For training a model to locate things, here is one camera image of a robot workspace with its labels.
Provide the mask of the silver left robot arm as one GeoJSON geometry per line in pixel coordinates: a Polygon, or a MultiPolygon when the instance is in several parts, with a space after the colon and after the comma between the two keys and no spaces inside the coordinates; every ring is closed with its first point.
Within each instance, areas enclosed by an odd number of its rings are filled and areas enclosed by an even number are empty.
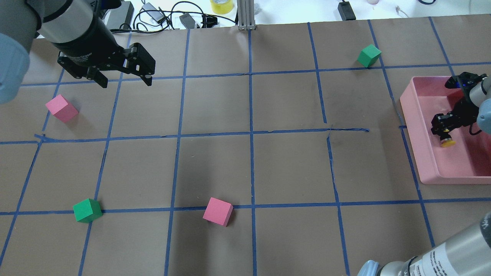
{"type": "Polygon", "coordinates": [[[103,88],[104,71],[139,76],[152,84],[155,59],[140,43],[120,46],[99,12],[121,7],[121,0],[2,0],[0,24],[0,101],[13,100],[30,66],[30,50],[41,35],[59,50],[57,62],[72,77],[103,88]]]}

